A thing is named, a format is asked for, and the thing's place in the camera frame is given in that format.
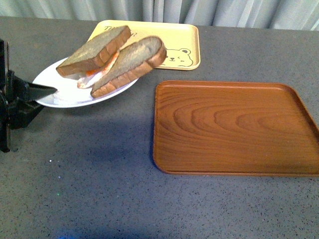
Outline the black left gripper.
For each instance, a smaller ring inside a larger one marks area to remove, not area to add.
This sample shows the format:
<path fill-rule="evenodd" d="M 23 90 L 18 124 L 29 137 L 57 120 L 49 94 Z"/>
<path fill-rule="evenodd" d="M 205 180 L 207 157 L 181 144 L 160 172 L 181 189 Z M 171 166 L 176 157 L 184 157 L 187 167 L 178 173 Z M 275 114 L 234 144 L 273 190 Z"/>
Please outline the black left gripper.
<path fill-rule="evenodd" d="M 10 151 L 10 131 L 25 128 L 43 109 L 35 100 L 54 94 L 54 87 L 28 83 L 9 69 L 9 45 L 0 41 L 0 150 Z"/>

